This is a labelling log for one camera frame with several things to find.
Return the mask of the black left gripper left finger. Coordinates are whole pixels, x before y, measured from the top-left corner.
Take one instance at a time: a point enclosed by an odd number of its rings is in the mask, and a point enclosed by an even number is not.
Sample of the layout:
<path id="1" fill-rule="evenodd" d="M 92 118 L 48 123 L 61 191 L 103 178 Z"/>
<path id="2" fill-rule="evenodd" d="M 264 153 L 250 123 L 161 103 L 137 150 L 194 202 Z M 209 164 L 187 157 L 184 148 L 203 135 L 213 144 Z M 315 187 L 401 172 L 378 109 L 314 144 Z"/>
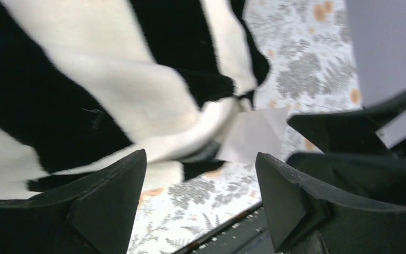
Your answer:
<path id="1" fill-rule="evenodd" d="M 126 253 L 145 172 L 138 150 L 48 192 L 0 201 L 0 253 Z"/>

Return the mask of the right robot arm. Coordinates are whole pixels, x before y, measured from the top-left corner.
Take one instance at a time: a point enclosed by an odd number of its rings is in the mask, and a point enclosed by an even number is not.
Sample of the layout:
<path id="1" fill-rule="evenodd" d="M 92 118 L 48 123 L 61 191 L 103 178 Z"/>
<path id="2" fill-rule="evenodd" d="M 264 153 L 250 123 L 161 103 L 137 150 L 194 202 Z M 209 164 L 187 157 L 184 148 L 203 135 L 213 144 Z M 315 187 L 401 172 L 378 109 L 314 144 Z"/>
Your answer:
<path id="1" fill-rule="evenodd" d="M 288 125 L 319 152 L 295 152 L 293 168 L 344 191 L 406 206 L 406 140 L 387 148 L 377 131 L 406 110 L 406 91 L 358 111 L 299 114 Z"/>

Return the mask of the black white striped pillowcase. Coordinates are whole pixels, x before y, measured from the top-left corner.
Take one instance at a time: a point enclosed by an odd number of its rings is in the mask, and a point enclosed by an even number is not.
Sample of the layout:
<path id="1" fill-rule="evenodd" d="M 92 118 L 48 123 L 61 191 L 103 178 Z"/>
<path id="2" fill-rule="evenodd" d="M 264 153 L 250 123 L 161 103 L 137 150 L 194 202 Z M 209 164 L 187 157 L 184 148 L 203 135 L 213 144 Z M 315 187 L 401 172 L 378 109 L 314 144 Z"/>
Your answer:
<path id="1" fill-rule="evenodd" d="M 143 191 L 218 170 L 270 65 L 244 1 L 0 1 L 0 201 L 145 150 Z"/>

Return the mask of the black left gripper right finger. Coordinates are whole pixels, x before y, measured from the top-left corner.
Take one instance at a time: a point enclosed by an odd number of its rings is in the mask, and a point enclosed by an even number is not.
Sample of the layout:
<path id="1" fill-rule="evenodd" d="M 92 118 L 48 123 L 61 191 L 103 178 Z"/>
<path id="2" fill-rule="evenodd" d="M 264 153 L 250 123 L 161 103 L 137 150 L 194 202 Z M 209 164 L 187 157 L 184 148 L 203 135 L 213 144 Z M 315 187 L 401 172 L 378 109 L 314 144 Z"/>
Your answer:
<path id="1" fill-rule="evenodd" d="M 272 246 L 281 253 L 406 253 L 406 159 L 258 153 Z"/>

